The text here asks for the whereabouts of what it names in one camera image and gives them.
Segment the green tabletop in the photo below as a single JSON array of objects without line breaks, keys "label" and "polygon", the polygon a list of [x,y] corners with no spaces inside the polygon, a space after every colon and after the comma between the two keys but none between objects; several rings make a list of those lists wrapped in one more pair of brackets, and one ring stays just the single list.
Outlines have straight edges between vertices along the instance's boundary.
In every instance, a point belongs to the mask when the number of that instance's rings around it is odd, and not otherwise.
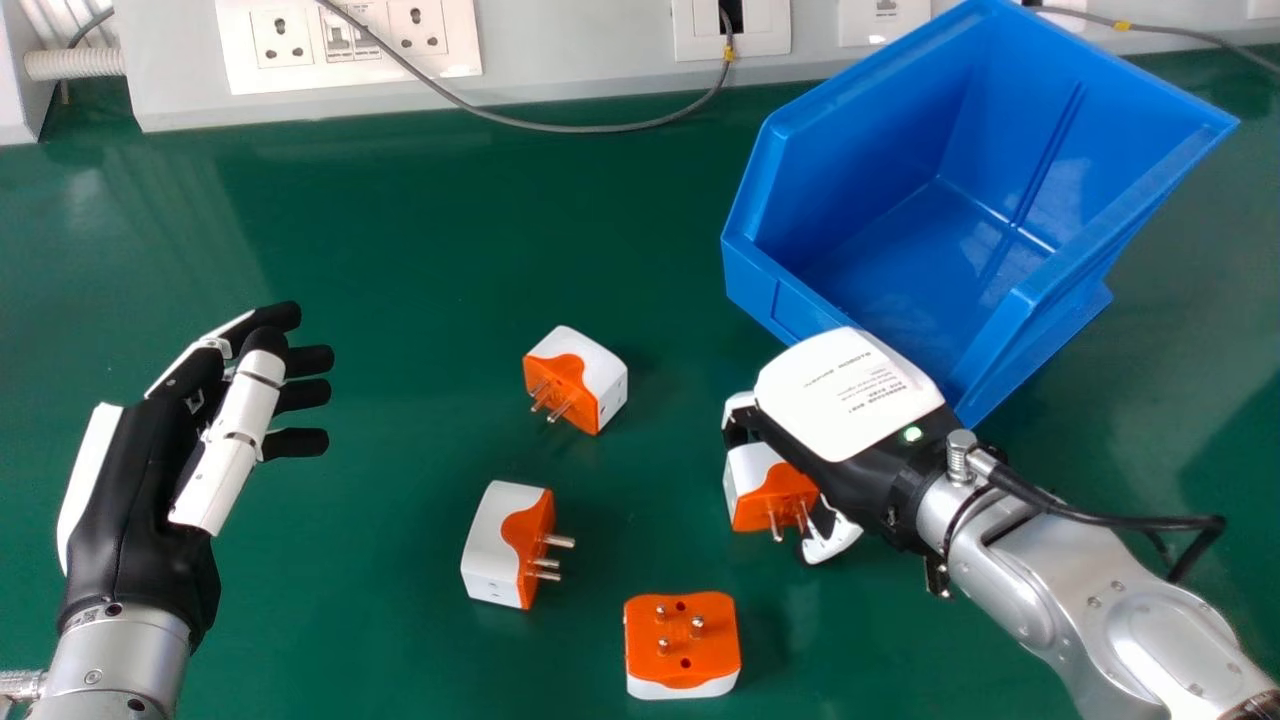
[{"label": "green tabletop", "polygon": [[[1188,584],[1280,674],[1277,94],[1221,53],[1138,61],[1243,124],[1116,264],[1115,304],[979,432],[1089,509],[1226,514]],[[0,666],[54,648],[54,521],[93,404],[293,299],[298,341],[337,348],[332,405],[297,419],[333,447],[261,468],[218,538],[187,719],[1076,717],[983,612],[927,594],[918,559],[867,541],[806,569],[728,529],[722,402],[782,347],[726,300],[718,236],[760,122],[806,87],[620,137],[457,113],[142,136],[123,85],[74,85],[42,145],[0,151]],[[520,359],[557,324],[631,369],[600,437],[529,413]],[[579,539],[529,614],[458,575],[494,478],[554,489]],[[622,603],[700,589],[739,603],[739,687],[631,700]]]}]

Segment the blue plastic bin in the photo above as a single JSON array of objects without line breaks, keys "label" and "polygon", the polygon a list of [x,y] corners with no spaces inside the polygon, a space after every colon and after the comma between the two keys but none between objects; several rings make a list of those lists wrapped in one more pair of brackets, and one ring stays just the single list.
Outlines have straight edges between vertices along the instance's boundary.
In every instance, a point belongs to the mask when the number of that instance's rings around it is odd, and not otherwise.
[{"label": "blue plastic bin", "polygon": [[969,0],[773,113],[728,296],[791,345],[859,325],[977,424],[1235,118],[1009,0]]}]

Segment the gray cable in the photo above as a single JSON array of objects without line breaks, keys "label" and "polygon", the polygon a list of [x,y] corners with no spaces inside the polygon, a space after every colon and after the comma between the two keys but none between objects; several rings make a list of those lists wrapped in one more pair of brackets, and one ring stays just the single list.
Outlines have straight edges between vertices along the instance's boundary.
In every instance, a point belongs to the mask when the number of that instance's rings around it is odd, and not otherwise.
[{"label": "gray cable", "polygon": [[342,8],[334,4],[333,0],[316,0],[316,3],[326,8],[330,13],[347,20],[347,23],[352,28],[360,28],[360,32],[364,36],[372,40],[374,44],[378,45],[383,50],[383,53],[387,53],[392,60],[396,60],[396,64],[404,68],[404,70],[408,72],[408,74],[422,81],[424,85],[438,92],[440,97],[444,97],[449,102],[453,102],[462,110],[466,110],[467,113],[471,113],[472,115],[484,118],[486,120],[493,120],[495,123],[500,123],[504,126],[532,129],[539,132],[557,132],[562,135],[608,135],[620,132],[635,132],[639,129],[649,129],[664,126],[667,123],[673,123],[681,118],[686,118],[694,114],[695,111],[698,111],[699,108],[705,105],[708,100],[716,97],[716,95],[719,94],[721,88],[724,87],[724,79],[728,77],[728,67],[730,64],[733,63],[733,33],[732,33],[733,24],[730,20],[728,14],[723,9],[721,9],[721,20],[724,23],[724,27],[731,31],[724,36],[724,63],[721,65],[719,77],[716,78],[716,82],[712,85],[712,87],[698,100],[694,100],[692,102],[685,105],[684,108],[676,110],[675,113],[663,115],[660,118],[653,118],[650,120],[640,120],[635,123],[622,123],[616,126],[558,126],[552,123],[535,123],[532,120],[521,120],[520,118],[500,115],[498,113],[493,113],[485,110],[484,108],[477,108],[467,102],[466,100],[458,97],[452,91],[449,91],[449,88],[444,87],[442,83],[439,83],[435,79],[431,79],[430,76],[417,69],[412,63],[406,60],[403,55],[401,55],[390,45],[388,45],[381,37],[378,37],[367,27],[361,24],[356,18],[351,17]]},{"label": "gray cable", "polygon": [[1068,8],[1046,8],[1046,6],[1041,6],[1041,8],[1029,8],[1029,9],[1034,10],[1037,13],[1047,14],[1047,15],[1069,15],[1069,17],[1073,17],[1073,18],[1080,18],[1080,19],[1088,20],[1091,23],[1098,23],[1098,24],[1103,24],[1103,26],[1111,26],[1114,29],[1117,29],[1117,31],[1121,31],[1121,32],[1128,32],[1128,31],[1156,32],[1156,33],[1160,33],[1160,35],[1180,35],[1183,37],[1190,37],[1193,40],[1199,40],[1202,42],[1208,42],[1211,45],[1217,45],[1219,47],[1230,50],[1231,53],[1235,53],[1236,55],[1244,58],[1245,60],[1248,60],[1248,61],[1251,61],[1251,63],[1253,63],[1253,64],[1256,64],[1256,65],[1258,65],[1261,68],[1265,68],[1266,70],[1268,70],[1268,72],[1271,72],[1271,73],[1274,73],[1276,76],[1280,76],[1280,64],[1272,63],[1271,60],[1267,60],[1266,58],[1263,58],[1262,55],[1258,55],[1257,53],[1249,50],[1248,47],[1243,47],[1240,45],[1236,45],[1236,44],[1231,42],[1230,40],[1226,40],[1225,37],[1219,37],[1216,35],[1211,35],[1211,33],[1207,33],[1207,32],[1199,32],[1199,31],[1196,31],[1196,29],[1185,29],[1185,28],[1180,28],[1180,27],[1144,26],[1144,24],[1140,24],[1140,23],[1130,23],[1130,22],[1125,22],[1125,20],[1114,20],[1111,18],[1106,18],[1106,17],[1102,17],[1102,15],[1094,15],[1093,13],[1084,13],[1082,10],[1070,10]]},{"label": "gray cable", "polygon": [[115,5],[111,5],[110,8],[102,10],[101,13],[99,13],[99,14],[93,15],[92,18],[90,18],[88,22],[84,23],[84,27],[82,27],[78,31],[76,31],[76,35],[73,35],[72,38],[69,41],[67,41],[67,49],[68,50],[74,50],[76,46],[79,45],[81,40],[84,40],[84,37],[88,33],[93,32],[93,28],[96,28],[97,26],[105,23],[106,19],[110,18],[111,15],[114,15],[114,14],[115,14]]}]

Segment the orange and white plug adapter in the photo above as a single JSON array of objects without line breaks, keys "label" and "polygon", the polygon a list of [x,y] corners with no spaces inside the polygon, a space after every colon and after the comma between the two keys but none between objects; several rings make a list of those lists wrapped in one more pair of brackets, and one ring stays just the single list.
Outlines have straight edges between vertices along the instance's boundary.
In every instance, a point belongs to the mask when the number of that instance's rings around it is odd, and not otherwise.
[{"label": "orange and white plug adapter", "polygon": [[552,491],[494,480],[480,498],[467,544],[462,583],[472,600],[529,610],[538,580],[559,582],[559,560],[547,547],[573,547],[573,538],[552,534]]},{"label": "orange and white plug adapter", "polygon": [[782,542],[783,528],[795,525],[801,533],[808,528],[818,487],[767,443],[751,442],[724,459],[724,500],[733,532],[769,530]]},{"label": "orange and white plug adapter", "polygon": [[640,700],[718,697],[742,670],[733,598],[722,592],[641,594],[622,607],[627,693]]},{"label": "orange and white plug adapter", "polygon": [[525,391],[530,411],[547,407],[548,423],[564,418],[588,434],[599,434],[627,401],[627,366],[585,334],[557,327],[525,354]]}]

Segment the robotic hand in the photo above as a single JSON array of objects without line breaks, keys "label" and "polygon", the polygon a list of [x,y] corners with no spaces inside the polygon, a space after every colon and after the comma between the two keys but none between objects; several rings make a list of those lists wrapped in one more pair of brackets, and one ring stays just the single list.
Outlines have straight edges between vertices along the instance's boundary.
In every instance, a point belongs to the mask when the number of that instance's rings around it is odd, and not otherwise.
[{"label": "robotic hand", "polygon": [[840,328],[765,365],[726,402],[726,448],[768,443],[814,480],[799,553],[822,562],[864,530],[925,559],[1062,678],[1088,720],[1280,720],[1280,691],[1196,594],[1153,575],[1111,528],[1201,529],[1176,580],[1221,533],[1219,516],[1083,512],[1030,486],[947,409],[918,368]]},{"label": "robotic hand", "polygon": [[47,673],[0,673],[0,717],[10,702],[32,720],[174,716],[221,594],[210,541],[259,462],[329,446],[321,429],[268,432],[329,401],[328,380],[292,379],[333,366],[328,346],[289,348],[301,322],[296,302],[251,310],[192,343],[141,402],[93,410],[58,518],[58,650]]}]

